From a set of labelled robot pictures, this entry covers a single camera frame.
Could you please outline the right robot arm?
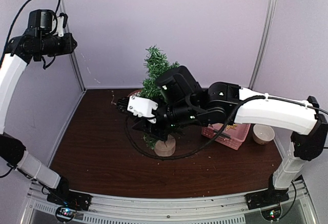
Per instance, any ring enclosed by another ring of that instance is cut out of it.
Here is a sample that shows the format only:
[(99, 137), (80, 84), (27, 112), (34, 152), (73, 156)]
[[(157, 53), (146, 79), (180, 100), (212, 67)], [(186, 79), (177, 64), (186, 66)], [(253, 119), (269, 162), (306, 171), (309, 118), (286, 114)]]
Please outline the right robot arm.
[(288, 156), (273, 173), (271, 186), (263, 192), (267, 204), (274, 204), (305, 162), (318, 157), (324, 149), (327, 120), (313, 96), (303, 101), (285, 99), (225, 82), (203, 89), (185, 66), (167, 70), (155, 84), (164, 97), (163, 103), (131, 96), (127, 111), (138, 119), (134, 129), (157, 139), (167, 139), (173, 127), (217, 123), (223, 127), (265, 125), (292, 132)]

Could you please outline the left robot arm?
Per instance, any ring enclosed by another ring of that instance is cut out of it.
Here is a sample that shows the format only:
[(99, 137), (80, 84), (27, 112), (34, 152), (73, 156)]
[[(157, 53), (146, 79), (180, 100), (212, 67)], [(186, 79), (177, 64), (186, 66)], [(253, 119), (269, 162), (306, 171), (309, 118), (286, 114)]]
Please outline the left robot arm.
[(5, 133), (5, 123), (13, 93), (30, 62), (43, 62), (43, 69), (47, 69), (51, 64), (45, 62), (45, 56), (56, 59), (74, 52), (77, 42), (71, 33), (64, 32), (67, 20), (67, 14), (56, 15), (52, 10), (30, 12), (26, 30), (7, 42), (1, 61), (1, 158), (53, 192), (63, 206), (74, 200), (68, 180), (30, 154), (20, 140)]

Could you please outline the small green christmas tree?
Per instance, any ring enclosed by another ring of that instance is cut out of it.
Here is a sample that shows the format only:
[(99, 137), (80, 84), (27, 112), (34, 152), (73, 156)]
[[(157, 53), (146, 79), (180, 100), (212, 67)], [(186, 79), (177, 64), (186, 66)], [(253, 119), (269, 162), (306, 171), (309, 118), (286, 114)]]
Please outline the small green christmas tree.
[[(147, 54), (144, 59), (147, 77), (142, 82), (140, 97), (151, 99), (159, 105), (166, 105), (167, 98), (164, 97), (160, 84), (160, 78), (169, 70), (179, 67), (178, 62), (170, 62), (167, 54), (157, 45), (146, 48)], [(171, 157), (176, 151), (175, 135), (182, 134), (182, 128), (176, 125), (169, 125), (165, 129), (167, 135), (164, 139), (155, 138), (149, 133), (144, 133), (142, 138), (146, 146), (153, 150), (156, 156)]]

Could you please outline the gold star ornament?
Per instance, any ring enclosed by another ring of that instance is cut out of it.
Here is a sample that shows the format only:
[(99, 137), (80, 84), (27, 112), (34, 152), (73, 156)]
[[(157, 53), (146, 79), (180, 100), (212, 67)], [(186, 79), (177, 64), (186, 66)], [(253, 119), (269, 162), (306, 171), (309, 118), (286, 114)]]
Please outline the gold star ornament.
[(228, 131), (228, 130), (236, 130), (237, 127), (238, 127), (237, 124), (227, 125), (225, 127), (225, 131)]

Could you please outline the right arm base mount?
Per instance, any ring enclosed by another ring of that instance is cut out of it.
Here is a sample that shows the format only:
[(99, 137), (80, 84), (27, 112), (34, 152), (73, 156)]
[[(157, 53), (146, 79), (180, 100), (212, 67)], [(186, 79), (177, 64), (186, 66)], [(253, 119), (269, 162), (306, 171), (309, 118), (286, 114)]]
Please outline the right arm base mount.
[(278, 221), (283, 216), (281, 203), (289, 199), (288, 189), (276, 190), (274, 188), (273, 174), (269, 177), (267, 189), (245, 195), (248, 209), (263, 209), (261, 215), (267, 221)]

